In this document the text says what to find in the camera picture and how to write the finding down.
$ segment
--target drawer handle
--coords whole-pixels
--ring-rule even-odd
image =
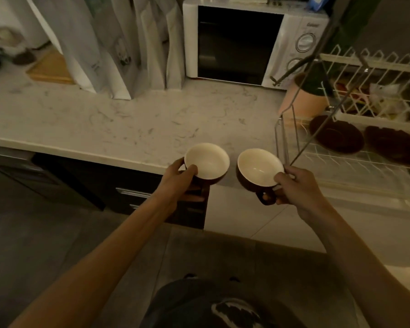
[[[140,198],[146,198],[146,199],[150,197],[150,193],[128,190],[122,187],[116,187],[115,189],[122,195],[131,195],[133,197],[140,197]]]

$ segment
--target plant pot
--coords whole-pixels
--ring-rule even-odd
[[[293,78],[284,100],[278,110],[278,115],[281,115],[286,109],[285,116],[293,118],[293,112],[290,108],[290,104],[296,94],[296,91],[302,84],[305,73],[301,73]],[[328,106],[328,100],[325,96],[319,96],[308,93],[303,89],[300,89],[296,99],[293,102],[293,109],[295,110],[296,118],[313,118],[321,114]]]

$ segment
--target microwave dial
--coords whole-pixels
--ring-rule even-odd
[[[305,33],[299,37],[296,42],[296,50],[299,53],[305,53],[309,51],[316,43],[316,37],[312,33]]]
[[[290,60],[290,62],[287,64],[287,71],[289,71],[292,67],[294,67],[296,65],[296,63],[298,63],[300,60],[302,60],[302,59],[292,59],[292,60]],[[298,73],[302,70],[302,68],[303,67],[299,67],[298,69],[296,69],[292,73]]]

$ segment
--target wooden cutting board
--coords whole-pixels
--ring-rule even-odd
[[[41,82],[75,83],[67,69],[64,56],[56,49],[44,56],[26,73],[33,80]]]

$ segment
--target coffee cup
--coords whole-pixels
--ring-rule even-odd
[[[247,149],[238,156],[238,181],[246,190],[255,192],[263,205],[272,205],[276,202],[273,188],[278,183],[274,181],[274,176],[279,172],[284,172],[281,161],[264,149]],[[263,199],[264,194],[267,194],[268,200]]]
[[[191,147],[184,157],[185,166],[197,166],[193,183],[209,186],[219,182],[230,167],[230,157],[223,148],[211,143],[201,143]]]

